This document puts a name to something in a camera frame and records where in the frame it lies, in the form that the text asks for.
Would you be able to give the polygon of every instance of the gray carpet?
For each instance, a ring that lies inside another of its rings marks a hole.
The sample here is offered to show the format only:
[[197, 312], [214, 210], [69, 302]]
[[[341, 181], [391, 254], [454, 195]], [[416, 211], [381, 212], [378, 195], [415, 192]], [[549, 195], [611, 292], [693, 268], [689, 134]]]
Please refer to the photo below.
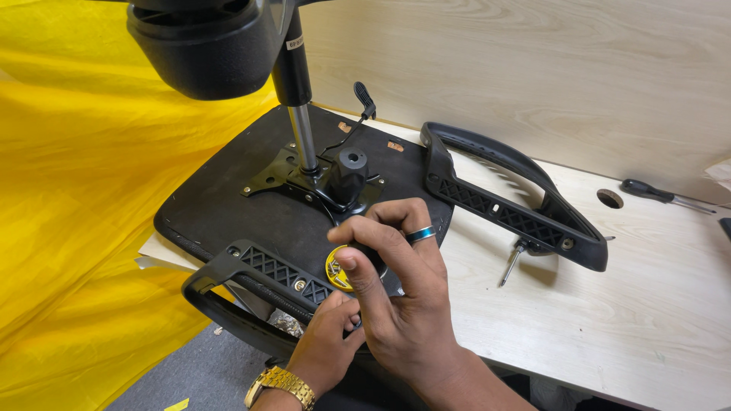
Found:
[[162, 411], [190, 398], [187, 410], [246, 410], [243, 399], [269, 356], [215, 323], [120, 395], [107, 411]]

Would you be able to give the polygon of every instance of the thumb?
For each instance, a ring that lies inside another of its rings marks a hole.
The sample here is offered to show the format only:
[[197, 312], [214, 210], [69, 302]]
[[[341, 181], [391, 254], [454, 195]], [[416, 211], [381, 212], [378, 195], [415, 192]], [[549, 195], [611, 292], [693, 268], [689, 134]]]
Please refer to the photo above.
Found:
[[360, 250], [343, 247], [335, 253], [340, 268], [345, 270], [348, 282], [360, 302], [360, 311], [368, 321], [390, 319], [391, 301], [373, 267], [373, 263]]

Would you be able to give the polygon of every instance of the yellow lid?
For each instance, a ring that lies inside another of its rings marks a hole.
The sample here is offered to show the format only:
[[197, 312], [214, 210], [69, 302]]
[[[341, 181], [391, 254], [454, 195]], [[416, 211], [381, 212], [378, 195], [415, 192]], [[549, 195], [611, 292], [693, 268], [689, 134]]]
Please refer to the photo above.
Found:
[[327, 256], [327, 260], [325, 261], [325, 274], [327, 275], [327, 279], [330, 280], [330, 283], [334, 285], [335, 288], [340, 291], [345, 291], [346, 293], [352, 293], [353, 287], [348, 282], [348, 277], [345, 275], [345, 271], [343, 271], [343, 269], [338, 265], [338, 262], [335, 261], [335, 252], [343, 247], [347, 246], [340, 246], [334, 249], [330, 255]]

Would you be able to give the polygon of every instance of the screwdriver handle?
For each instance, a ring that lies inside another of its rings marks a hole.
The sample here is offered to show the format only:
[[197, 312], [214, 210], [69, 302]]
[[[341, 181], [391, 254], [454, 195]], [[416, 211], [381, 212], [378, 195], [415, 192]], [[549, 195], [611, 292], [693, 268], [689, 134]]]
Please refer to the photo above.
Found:
[[621, 187], [625, 192], [628, 192], [631, 195], [657, 200], [660, 203], [669, 203], [675, 199], [675, 195], [672, 192], [658, 190], [650, 184], [633, 180], [631, 178], [622, 181]]

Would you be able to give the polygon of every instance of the black screwdriver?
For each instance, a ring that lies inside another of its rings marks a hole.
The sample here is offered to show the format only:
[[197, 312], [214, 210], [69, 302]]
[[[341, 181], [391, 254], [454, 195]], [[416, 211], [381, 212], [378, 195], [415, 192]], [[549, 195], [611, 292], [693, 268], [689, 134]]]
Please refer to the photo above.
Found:
[[621, 187], [625, 192], [628, 192], [631, 195], [636, 195], [638, 197], [649, 198], [650, 200], [657, 200], [660, 203], [683, 204], [685, 206], [697, 208], [699, 210], [707, 211], [709, 213], [716, 213], [714, 210], [680, 200], [672, 192], [658, 190], [650, 184], [643, 183], [642, 181], [628, 178], [627, 180], [622, 181]]

